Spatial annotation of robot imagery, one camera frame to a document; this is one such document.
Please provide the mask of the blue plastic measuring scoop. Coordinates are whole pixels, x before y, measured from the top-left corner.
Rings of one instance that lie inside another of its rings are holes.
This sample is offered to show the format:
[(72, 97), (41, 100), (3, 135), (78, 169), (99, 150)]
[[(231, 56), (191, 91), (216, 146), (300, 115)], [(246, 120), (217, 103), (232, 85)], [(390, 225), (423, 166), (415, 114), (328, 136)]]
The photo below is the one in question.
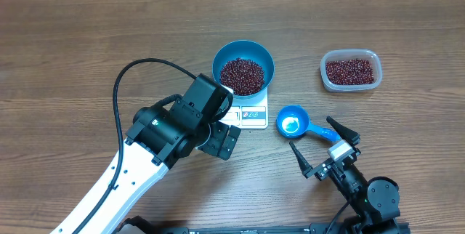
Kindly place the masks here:
[(313, 124), (308, 112), (300, 105), (283, 107), (276, 118), (278, 131), (286, 138), (295, 139), (307, 132), (316, 134), (330, 142), (336, 142), (341, 137), (333, 130)]

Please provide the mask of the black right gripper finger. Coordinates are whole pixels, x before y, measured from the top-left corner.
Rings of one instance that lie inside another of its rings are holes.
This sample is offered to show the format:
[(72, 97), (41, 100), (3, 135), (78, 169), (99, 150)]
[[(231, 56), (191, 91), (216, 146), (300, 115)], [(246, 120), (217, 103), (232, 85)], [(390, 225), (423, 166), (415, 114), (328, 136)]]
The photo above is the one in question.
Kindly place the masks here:
[(330, 116), (326, 117), (326, 121), (333, 127), (336, 133), (350, 145), (358, 145), (360, 143), (360, 135), (357, 132), (341, 125)]
[(290, 141), (289, 145), (290, 145), (292, 151), (294, 152), (294, 155), (296, 156), (296, 160), (297, 160), (299, 168), (300, 168), (300, 170), (302, 172), (302, 175), (305, 178), (311, 177), (312, 176), (311, 171), (313, 170), (313, 167), (308, 163), (308, 161), (305, 159), (305, 157), (296, 148), (293, 141)]

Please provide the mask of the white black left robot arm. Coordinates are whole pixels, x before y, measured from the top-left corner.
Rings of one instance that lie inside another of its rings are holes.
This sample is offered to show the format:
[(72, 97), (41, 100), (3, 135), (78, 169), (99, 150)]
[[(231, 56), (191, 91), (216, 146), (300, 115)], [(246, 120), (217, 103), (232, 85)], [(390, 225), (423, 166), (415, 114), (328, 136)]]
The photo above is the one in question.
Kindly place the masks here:
[(122, 150), (55, 233), (113, 233), (135, 203), (194, 149), (230, 158), (240, 135), (222, 123), (233, 91), (199, 75), (184, 95), (141, 108)]

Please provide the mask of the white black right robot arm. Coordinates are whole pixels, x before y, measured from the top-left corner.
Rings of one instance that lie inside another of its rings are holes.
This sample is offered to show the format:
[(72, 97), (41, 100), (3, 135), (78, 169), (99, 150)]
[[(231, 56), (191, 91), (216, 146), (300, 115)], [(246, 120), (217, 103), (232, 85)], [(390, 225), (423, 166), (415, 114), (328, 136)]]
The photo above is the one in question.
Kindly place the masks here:
[(400, 216), (398, 184), (388, 177), (367, 180), (355, 165), (361, 154), (357, 148), (360, 134), (330, 116), (326, 121), (341, 139), (328, 149), (329, 158), (318, 166), (311, 166), (295, 144), (289, 142), (304, 177), (331, 179), (346, 199), (330, 223), (310, 225), (310, 232), (409, 233), (409, 228), (400, 226), (396, 220)]

